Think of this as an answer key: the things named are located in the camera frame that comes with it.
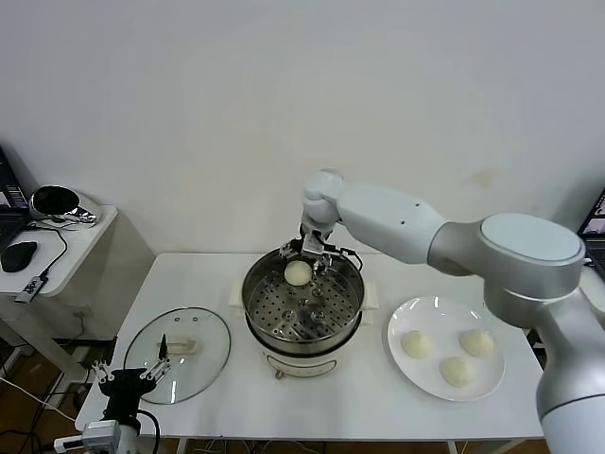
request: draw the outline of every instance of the pot handle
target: pot handle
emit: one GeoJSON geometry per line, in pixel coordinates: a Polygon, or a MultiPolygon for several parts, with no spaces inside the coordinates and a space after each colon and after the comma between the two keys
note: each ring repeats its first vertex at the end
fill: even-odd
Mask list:
{"type": "Polygon", "coordinates": [[[242,285],[244,281],[235,281],[231,287],[231,293],[229,295],[229,307],[232,309],[232,313],[235,317],[244,317],[246,311],[244,310],[244,303],[242,302],[242,285]]]}
{"type": "Polygon", "coordinates": [[[374,310],[378,308],[378,294],[376,291],[375,282],[366,282],[363,303],[359,310],[363,311],[363,317],[361,318],[361,324],[373,324],[374,323],[374,310]]]}

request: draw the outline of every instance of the glass lid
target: glass lid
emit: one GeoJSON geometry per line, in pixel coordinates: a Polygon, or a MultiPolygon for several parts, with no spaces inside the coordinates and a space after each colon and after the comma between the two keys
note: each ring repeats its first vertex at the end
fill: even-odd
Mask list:
{"type": "Polygon", "coordinates": [[[229,328],[214,312],[201,307],[174,309],[139,331],[124,367],[152,366],[164,334],[170,370],[155,390],[142,397],[152,404],[176,404],[201,393],[216,380],[231,349],[229,328]]]}

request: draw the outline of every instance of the steamed bun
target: steamed bun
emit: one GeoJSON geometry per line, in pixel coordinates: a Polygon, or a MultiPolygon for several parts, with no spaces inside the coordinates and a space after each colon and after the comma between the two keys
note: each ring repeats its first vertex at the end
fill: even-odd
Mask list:
{"type": "Polygon", "coordinates": [[[439,369],[445,381],[457,388],[464,388],[475,381],[475,369],[464,358],[452,357],[444,359],[439,369]]]}
{"type": "Polygon", "coordinates": [[[291,286],[304,286],[313,277],[311,266],[301,260],[294,260],[285,267],[284,278],[291,286]]]}
{"type": "Polygon", "coordinates": [[[422,359],[431,354],[431,339],[422,331],[409,331],[401,337],[401,346],[412,358],[422,359]]]}
{"type": "Polygon", "coordinates": [[[489,358],[493,356],[493,339],[485,331],[472,329],[460,334],[460,346],[472,357],[489,358]]]}

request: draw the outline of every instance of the computer mouse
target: computer mouse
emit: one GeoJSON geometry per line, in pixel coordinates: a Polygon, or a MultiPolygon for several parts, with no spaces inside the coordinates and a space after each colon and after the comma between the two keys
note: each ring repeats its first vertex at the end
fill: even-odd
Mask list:
{"type": "Polygon", "coordinates": [[[24,241],[8,246],[0,254],[0,264],[5,272],[17,272],[29,265],[32,255],[36,252],[36,241],[24,241]]]}

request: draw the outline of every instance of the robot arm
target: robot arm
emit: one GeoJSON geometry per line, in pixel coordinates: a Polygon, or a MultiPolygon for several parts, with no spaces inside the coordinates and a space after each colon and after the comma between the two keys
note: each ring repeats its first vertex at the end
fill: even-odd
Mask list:
{"type": "Polygon", "coordinates": [[[325,169],[304,188],[302,253],[320,257],[336,223],[404,263],[482,277],[488,309],[513,326],[536,328],[546,346],[537,406],[550,450],[603,452],[605,333],[579,290],[584,245],[575,234],[521,214],[446,221],[422,200],[345,183],[325,169]]]}

